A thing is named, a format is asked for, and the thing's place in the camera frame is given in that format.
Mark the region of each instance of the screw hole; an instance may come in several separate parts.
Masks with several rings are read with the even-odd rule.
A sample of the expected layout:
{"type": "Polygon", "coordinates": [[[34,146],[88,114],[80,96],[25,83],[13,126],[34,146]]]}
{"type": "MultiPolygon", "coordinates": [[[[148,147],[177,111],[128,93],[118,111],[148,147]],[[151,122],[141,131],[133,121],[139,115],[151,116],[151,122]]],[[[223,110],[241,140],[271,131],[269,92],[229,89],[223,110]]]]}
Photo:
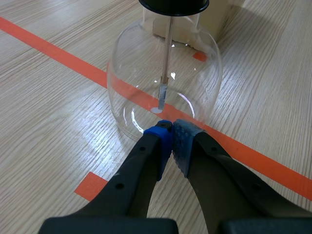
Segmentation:
{"type": "Polygon", "coordinates": [[[124,184],[121,184],[121,183],[119,183],[115,186],[116,189],[123,189],[123,187],[125,187],[125,186],[124,186],[124,184]]]}
{"type": "Polygon", "coordinates": [[[261,186],[259,184],[252,184],[252,188],[256,191],[261,190],[261,186]]]}

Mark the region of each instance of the wooden floor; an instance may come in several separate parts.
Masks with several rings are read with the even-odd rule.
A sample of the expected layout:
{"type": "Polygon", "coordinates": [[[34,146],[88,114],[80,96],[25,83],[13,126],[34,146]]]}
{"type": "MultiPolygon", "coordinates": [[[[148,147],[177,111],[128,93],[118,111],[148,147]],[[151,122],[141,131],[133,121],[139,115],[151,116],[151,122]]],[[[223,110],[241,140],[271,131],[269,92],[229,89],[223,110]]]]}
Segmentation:
{"type": "MultiPolygon", "coordinates": [[[[232,6],[218,41],[223,81],[209,124],[310,179],[311,12],[310,0],[232,6]]],[[[141,15],[137,0],[0,2],[0,17],[101,70],[118,34],[141,15]]],[[[135,143],[113,122],[105,88],[1,31],[0,233],[36,233],[44,219],[85,205],[74,193],[82,179],[91,171],[109,180],[135,143]]],[[[260,176],[312,211],[310,200],[260,176]]],[[[175,219],[182,234],[207,233],[171,159],[149,216],[175,219]]]]}

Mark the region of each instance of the clear glass container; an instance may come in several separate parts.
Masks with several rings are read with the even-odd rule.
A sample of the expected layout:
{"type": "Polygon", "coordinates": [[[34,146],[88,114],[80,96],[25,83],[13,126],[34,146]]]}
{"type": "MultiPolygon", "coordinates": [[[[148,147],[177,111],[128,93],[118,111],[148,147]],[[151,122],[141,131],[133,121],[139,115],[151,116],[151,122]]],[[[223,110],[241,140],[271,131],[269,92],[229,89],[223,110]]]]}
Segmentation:
{"type": "Polygon", "coordinates": [[[144,9],[143,19],[120,34],[108,61],[111,110],[118,127],[132,139],[161,119],[207,123],[219,93],[222,63],[216,42],[198,27],[198,15],[176,17],[165,106],[158,108],[169,19],[144,9]]]}

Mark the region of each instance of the blue gripper pad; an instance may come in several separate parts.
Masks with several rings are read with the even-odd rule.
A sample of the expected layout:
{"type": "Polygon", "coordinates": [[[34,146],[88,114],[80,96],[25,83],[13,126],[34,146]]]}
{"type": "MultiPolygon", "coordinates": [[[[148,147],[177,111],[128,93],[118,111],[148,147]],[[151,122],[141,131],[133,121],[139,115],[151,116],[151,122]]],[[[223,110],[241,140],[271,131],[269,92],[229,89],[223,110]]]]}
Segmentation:
{"type": "Polygon", "coordinates": [[[177,119],[174,122],[173,155],[178,168],[185,177],[187,177],[189,171],[193,139],[203,131],[186,120],[177,119]]]}

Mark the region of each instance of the metal rod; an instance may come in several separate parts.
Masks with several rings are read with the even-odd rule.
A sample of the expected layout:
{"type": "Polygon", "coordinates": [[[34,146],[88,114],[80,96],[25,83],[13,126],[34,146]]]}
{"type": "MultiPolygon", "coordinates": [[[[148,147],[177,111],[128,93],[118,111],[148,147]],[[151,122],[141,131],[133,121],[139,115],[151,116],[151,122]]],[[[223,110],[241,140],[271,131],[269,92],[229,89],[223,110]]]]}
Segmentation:
{"type": "Polygon", "coordinates": [[[167,86],[168,86],[168,81],[169,81],[167,74],[168,74],[168,67],[169,67],[173,27],[174,27],[174,18],[170,17],[168,25],[167,25],[167,31],[166,31],[164,61],[163,61],[163,66],[162,66],[162,76],[160,78],[159,93],[158,93],[158,98],[159,98],[158,109],[160,110],[163,110],[165,106],[166,92],[167,92],[167,86]]]}

